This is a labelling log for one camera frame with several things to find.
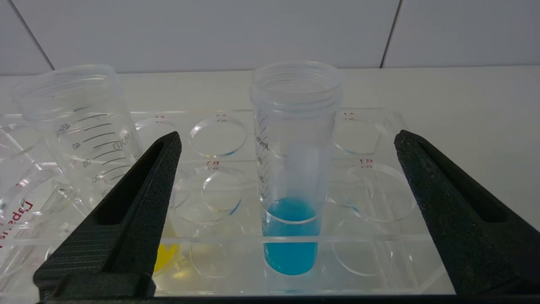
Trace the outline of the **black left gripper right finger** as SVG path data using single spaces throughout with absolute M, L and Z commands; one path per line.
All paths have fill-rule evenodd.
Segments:
M 539 294 L 539 231 L 423 137 L 394 146 L 455 292 Z

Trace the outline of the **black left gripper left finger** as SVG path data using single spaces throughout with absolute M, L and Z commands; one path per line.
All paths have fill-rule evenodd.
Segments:
M 146 300 L 181 157 L 156 140 L 33 275 L 41 300 Z

